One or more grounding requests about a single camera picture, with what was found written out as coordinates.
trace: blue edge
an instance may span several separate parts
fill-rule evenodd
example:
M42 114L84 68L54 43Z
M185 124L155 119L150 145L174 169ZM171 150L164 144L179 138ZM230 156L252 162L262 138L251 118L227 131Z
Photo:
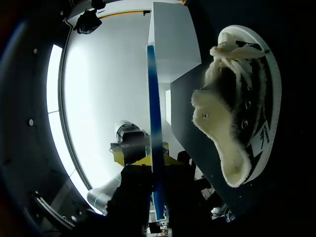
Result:
M154 174L154 205L157 220L163 219L163 194L162 194L162 174L164 167L162 133L161 133L161 114L159 103L159 88L157 66L155 59L155 49L153 45L147 46L148 60L148 86L149 86L149 107L150 107L150 126L151 126L151 145L152 163Z

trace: black surface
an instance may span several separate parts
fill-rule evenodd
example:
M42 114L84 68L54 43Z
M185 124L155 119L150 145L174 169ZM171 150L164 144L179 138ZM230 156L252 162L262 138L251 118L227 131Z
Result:
M299 62L294 60L300 57L300 50L293 18L288 17L285 5L276 5L272 1L195 0L186 5L196 29L202 64L171 84L174 135L235 215L247 213L259 205L277 204L274 202L276 197L289 201L292 198L289 177L295 173L298 182L297 178L301 177L298 171L303 166L297 162L302 124L298 107L300 85L296 78L301 75L296 70L300 68ZM256 31L274 53L282 77L281 112L272 155L263 173L239 188L226 184L213 142L192 123L193 90L203 86L205 71L212 61L209 50L217 45L220 31L229 25L244 25Z

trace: white panel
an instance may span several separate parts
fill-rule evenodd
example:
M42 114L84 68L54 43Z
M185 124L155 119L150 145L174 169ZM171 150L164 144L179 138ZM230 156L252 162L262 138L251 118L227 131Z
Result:
M61 162L63 166L65 167L67 174L71 175L73 171L75 170L75 166L70 157L70 154L65 142L63 130L61 127L59 112L57 111L57 112L48 114L48 118L49 118L50 130L53 135L54 143L55 143L59 158L61 159Z
M148 44L152 44L155 42L155 30L154 30L154 12L152 11L150 16L150 26L149 26L149 36L148 36Z
M171 126L171 90L166 90L166 120Z
M46 99L47 110L53 112L59 110L58 107L58 73L61 53L63 49L54 45L50 54L48 71L47 71L47 85L46 85Z
M186 6L153 3L159 82L171 83L201 63L198 40Z

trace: sneaker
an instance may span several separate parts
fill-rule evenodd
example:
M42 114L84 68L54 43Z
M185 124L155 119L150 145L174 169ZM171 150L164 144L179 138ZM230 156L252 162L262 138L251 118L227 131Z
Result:
M210 54L205 86L192 95L193 123L215 144L231 187L258 177L274 142L281 103L277 62L263 39L229 26Z

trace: shoe sole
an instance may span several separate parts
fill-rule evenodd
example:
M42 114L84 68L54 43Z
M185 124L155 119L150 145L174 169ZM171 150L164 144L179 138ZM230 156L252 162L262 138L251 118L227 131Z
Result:
M258 177L261 172L266 167L270 153L272 150L273 142L275 139L276 131L277 131L277 122L278 117L280 113L280 107L281 107L281 95L282 95L282 85L281 85L281 75L280 71L277 65L277 61L275 57L273 56L272 51L268 47L267 43L253 30L245 27L245 26L238 26L238 25L232 25L224 28L218 37L218 43L220 44L222 42L222 33L229 33L236 37L236 39L247 42L247 43L256 43L260 45L260 47L266 51L269 50L270 53L266 55L266 59L269 65L269 70L271 72L271 78L272 78L272 85L273 85L273 110L272 110L272 117L271 117L271 124L270 124L270 132L269 132L269 138L270 143L266 150L262 151L261 157L250 175L250 177L247 179L247 182L255 179Z

